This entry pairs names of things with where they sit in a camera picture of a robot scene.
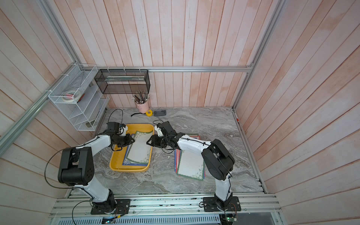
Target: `white wire rack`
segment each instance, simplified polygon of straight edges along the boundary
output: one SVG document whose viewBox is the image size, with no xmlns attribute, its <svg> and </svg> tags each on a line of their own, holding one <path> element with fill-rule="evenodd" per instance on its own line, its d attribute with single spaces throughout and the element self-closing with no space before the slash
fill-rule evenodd
<svg viewBox="0 0 360 225">
<path fill-rule="evenodd" d="M 102 98 L 97 85 L 89 87 L 98 72 L 96 66 L 91 65 L 87 70 L 82 70 L 82 66 L 90 65 L 75 65 L 51 91 L 49 98 L 76 130 L 95 131 L 109 97 Z"/>
</svg>

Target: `black mounting plate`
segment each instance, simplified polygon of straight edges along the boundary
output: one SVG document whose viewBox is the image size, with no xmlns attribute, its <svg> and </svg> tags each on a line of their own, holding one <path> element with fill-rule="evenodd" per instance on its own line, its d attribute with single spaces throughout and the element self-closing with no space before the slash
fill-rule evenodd
<svg viewBox="0 0 360 225">
<path fill-rule="evenodd" d="M 130 199 L 116 199 L 116 208 L 117 212 L 113 214 L 128 214 L 129 213 L 129 207 L 130 207 Z M 91 215 L 102 215 L 105 214 L 102 210 L 96 209 L 93 207 L 91 209 Z"/>
<path fill-rule="evenodd" d="M 204 197 L 204 211 L 205 212 L 220 212 L 220 210 L 216 205 L 216 198 L 215 197 Z M 236 207 L 236 211 L 241 211 L 239 198 L 236 196 L 232 196 L 228 206 L 226 207 L 225 211 L 234 211 L 234 206 Z"/>
</svg>

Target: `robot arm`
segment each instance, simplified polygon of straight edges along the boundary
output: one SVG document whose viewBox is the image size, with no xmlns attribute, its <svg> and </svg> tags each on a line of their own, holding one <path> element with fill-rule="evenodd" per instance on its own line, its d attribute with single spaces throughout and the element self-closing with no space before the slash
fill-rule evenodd
<svg viewBox="0 0 360 225">
<path fill-rule="evenodd" d="M 155 127 L 157 135 L 153 135 L 147 144 L 155 147 L 171 146 L 184 151 L 201 154 L 211 175 L 216 179 L 216 192 L 212 202 L 220 210 L 228 208 L 232 199 L 230 190 L 230 172 L 233 170 L 234 158 L 221 141 L 202 141 L 191 138 L 184 133 L 177 133 L 170 123 L 163 122 Z M 135 140 L 126 134 L 127 127 L 116 122 L 109 122 L 107 129 L 96 138 L 83 145 L 63 150 L 60 160 L 58 180 L 68 186 L 81 188 L 92 198 L 93 208 L 91 214 L 112 214 L 115 209 L 119 213 L 127 213 L 129 199 L 116 202 L 111 190 L 105 188 L 94 177 L 93 156 L 107 146 L 117 144 L 125 147 Z"/>
<path fill-rule="evenodd" d="M 201 154 L 210 174 L 216 179 L 215 199 L 219 209 L 224 210 L 231 198 L 230 172 L 235 163 L 234 158 L 218 139 L 202 141 L 184 133 L 177 133 L 168 121 L 155 126 L 157 135 L 153 135 L 147 144 L 155 147 L 181 149 Z"/>
<path fill-rule="evenodd" d="M 127 126 L 109 122 L 107 129 L 94 139 L 77 147 L 66 148 L 60 160 L 58 180 L 68 186 L 81 188 L 93 201 L 92 214 L 113 213 L 116 201 L 111 190 L 105 188 L 94 177 L 93 156 L 116 144 L 121 149 L 135 140 L 126 134 Z"/>
</svg>

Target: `aluminum rail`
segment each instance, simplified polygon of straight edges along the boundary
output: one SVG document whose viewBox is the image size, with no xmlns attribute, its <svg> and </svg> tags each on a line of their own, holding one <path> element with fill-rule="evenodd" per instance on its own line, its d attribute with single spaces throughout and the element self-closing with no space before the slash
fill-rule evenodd
<svg viewBox="0 0 360 225">
<path fill-rule="evenodd" d="M 38 2 L 40 8 L 42 9 L 44 14 L 48 18 L 51 26 L 53 27 L 53 29 L 54 29 L 55 33 L 57 34 L 57 36 L 59 37 L 60 41 L 63 43 L 64 47 L 66 48 L 66 50 L 69 53 L 72 60 L 75 63 L 80 63 L 79 57 L 77 56 L 77 54 L 76 54 L 74 48 L 72 47 L 69 39 L 67 38 L 66 34 L 62 30 L 62 28 L 58 22 L 58 19 L 56 18 L 55 13 L 52 10 L 48 0 L 36 0 L 36 1 Z"/>
<path fill-rule="evenodd" d="M 249 156 L 250 164 L 252 165 L 255 176 L 256 176 L 256 178 L 258 178 L 260 180 L 261 186 L 262 186 L 262 188 L 263 188 L 263 190 L 264 190 L 264 192 L 266 194 L 266 193 L 268 193 L 268 191 L 267 191 L 267 188 L 266 188 L 266 185 L 265 185 L 265 181 L 262 178 L 259 167 L 258 167 L 258 165 L 256 163 L 256 160 L 255 160 L 254 154 L 252 153 L 250 144 L 249 144 L 249 142 L 248 142 L 248 140 L 246 138 L 246 134 L 244 132 L 243 126 L 241 125 L 241 123 L 239 121 L 239 118 L 238 118 L 238 115 L 237 115 L 237 113 L 235 112 L 234 109 L 233 109 L 233 116 L 234 116 L 234 119 L 235 119 L 235 123 L 236 123 L 236 125 L 238 127 L 241 139 L 243 140 L 246 153 Z"/>
<path fill-rule="evenodd" d="M 148 72 L 250 72 L 251 66 L 125 66 L 98 69 L 146 69 Z"/>
<path fill-rule="evenodd" d="M 55 83 L 50 86 L 42 95 L 20 116 L 20 118 L 13 123 L 13 125 L 4 132 L 4 135 L 0 139 L 0 157 L 6 152 L 6 150 L 14 143 L 14 141 L 21 135 L 26 127 L 32 122 L 32 120 L 41 112 L 41 110 L 50 101 L 48 95 L 50 91 L 66 76 L 66 74 L 74 67 L 74 64 L 68 66 L 64 74 L 60 76 Z"/>
<path fill-rule="evenodd" d="M 260 47 L 258 49 L 258 51 L 255 54 L 255 58 L 254 61 L 252 62 L 252 70 L 249 71 L 248 74 L 246 74 L 246 78 L 240 88 L 240 91 L 238 92 L 238 95 L 236 97 L 235 103 L 233 105 L 233 108 L 237 108 L 240 102 L 241 97 L 243 96 L 246 86 L 248 85 L 250 78 L 252 77 L 256 67 L 259 64 L 259 60 L 261 58 L 261 56 L 263 55 L 265 48 L 267 47 L 267 45 L 269 44 L 269 41 L 271 39 L 271 36 L 273 35 L 274 31 L 275 31 L 275 27 L 276 25 L 279 23 L 280 17 L 282 16 L 284 9 L 287 5 L 288 0 L 280 0 L 276 6 L 275 12 L 271 18 L 270 24 L 266 29 L 265 35 L 261 41 Z"/>
<path fill-rule="evenodd" d="M 199 207 L 203 197 L 213 194 L 131 194 L 115 195 L 115 199 L 131 199 L 129 214 L 137 215 L 183 215 L 183 214 L 222 214 L 224 212 L 204 212 Z M 242 210 L 238 213 L 281 212 L 281 207 L 274 194 L 234 193 L 239 198 Z M 88 197 L 58 199 L 49 217 L 71 217 L 74 206 L 89 200 Z M 99 216 L 91 215 L 89 202 L 83 202 L 74 209 L 74 217 Z"/>
</svg>

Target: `wooden wall panel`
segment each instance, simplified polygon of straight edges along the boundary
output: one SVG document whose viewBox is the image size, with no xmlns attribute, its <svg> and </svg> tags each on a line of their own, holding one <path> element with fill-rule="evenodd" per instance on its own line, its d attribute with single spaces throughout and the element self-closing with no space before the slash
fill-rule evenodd
<svg viewBox="0 0 360 225">
<path fill-rule="evenodd" d="M 253 61 L 278 0 L 49 2 L 82 63 L 245 66 Z M 243 75 L 151 73 L 151 105 L 231 106 Z M 129 96 L 111 96 L 111 106 L 134 106 Z"/>
<path fill-rule="evenodd" d="M 87 6 L 85 10 L 94 11 L 93 5 Z M 100 24 L 99 18 L 91 19 L 91 25 Z M 103 33 L 94 36 L 99 38 Z M 53 84 L 72 59 L 36 1 L 0 1 L 0 40 L 2 136 Z M 2 221 L 12 223 L 18 213 L 26 218 L 26 223 L 45 223 L 56 199 L 64 197 L 67 191 L 47 185 L 44 179 L 47 161 L 58 150 L 82 144 L 91 136 L 90 132 L 76 131 L 48 103 L 0 159 Z M 57 181 L 60 157 L 58 153 L 50 161 L 46 175 L 50 184 L 66 187 Z"/>
<path fill-rule="evenodd" d="M 289 224 L 359 223 L 359 11 L 290 1 L 237 108 Z"/>
</svg>

